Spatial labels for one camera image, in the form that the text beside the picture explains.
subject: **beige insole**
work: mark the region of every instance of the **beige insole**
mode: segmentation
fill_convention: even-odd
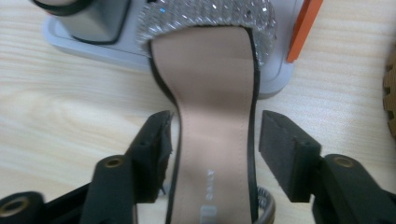
[[[254,67],[248,32],[189,28],[151,46],[181,118],[171,223],[251,223],[247,148]]]

